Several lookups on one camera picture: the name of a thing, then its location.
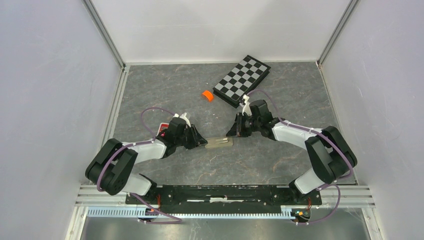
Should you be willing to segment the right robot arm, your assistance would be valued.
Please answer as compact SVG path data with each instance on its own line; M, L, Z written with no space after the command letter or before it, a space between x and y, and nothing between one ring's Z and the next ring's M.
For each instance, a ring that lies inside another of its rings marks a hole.
M310 128L274 117L265 100L245 101L227 132L230 138L247 138L254 132L273 141L289 143L307 151L311 168L290 182L289 199L302 204L309 193L352 173L358 160L334 126Z

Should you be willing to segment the white beige remote control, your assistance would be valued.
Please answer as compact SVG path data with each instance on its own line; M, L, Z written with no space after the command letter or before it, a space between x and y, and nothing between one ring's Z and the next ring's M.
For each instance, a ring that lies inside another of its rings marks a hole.
M230 137L212 137L207 138L206 149L226 148L233 146L233 139Z

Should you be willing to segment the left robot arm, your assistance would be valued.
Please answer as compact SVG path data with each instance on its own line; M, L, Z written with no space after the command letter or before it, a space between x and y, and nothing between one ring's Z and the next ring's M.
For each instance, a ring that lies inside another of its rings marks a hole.
M85 177L98 191L114 196L120 192L137 194L145 204L157 198L155 183L132 172L135 164L160 160L172 155L178 147L191 150L208 144L194 124L185 116L174 116L168 127L153 139L121 142L111 138L101 147L85 170Z

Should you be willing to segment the red white remote control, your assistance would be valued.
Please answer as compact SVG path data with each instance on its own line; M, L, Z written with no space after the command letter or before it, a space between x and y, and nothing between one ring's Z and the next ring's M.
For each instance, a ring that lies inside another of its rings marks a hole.
M158 129L158 131L160 132L160 131L162 131L162 130L167 129L168 127L169 127L169 124L168 124L168 123L161 122L161 123L160 123L160 125L159 125L159 129Z

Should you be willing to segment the folded black chessboard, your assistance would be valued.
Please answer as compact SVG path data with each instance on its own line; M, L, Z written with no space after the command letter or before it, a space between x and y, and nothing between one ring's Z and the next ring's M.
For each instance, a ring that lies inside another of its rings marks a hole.
M213 93L230 106L237 108L243 96L254 90L270 70L268 64L246 55L213 87Z

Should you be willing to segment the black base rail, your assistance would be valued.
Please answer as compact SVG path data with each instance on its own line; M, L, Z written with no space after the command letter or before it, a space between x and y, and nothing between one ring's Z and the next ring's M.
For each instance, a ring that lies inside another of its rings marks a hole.
M167 214L277 214L282 206L320 206L321 194L288 185L162 185L143 196Z

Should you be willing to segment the orange tape roll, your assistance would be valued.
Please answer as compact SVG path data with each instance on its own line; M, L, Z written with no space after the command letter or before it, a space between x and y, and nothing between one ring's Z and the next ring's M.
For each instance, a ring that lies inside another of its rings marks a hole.
M208 101L212 102L214 100L214 95L209 91L205 90L201 93L201 95Z

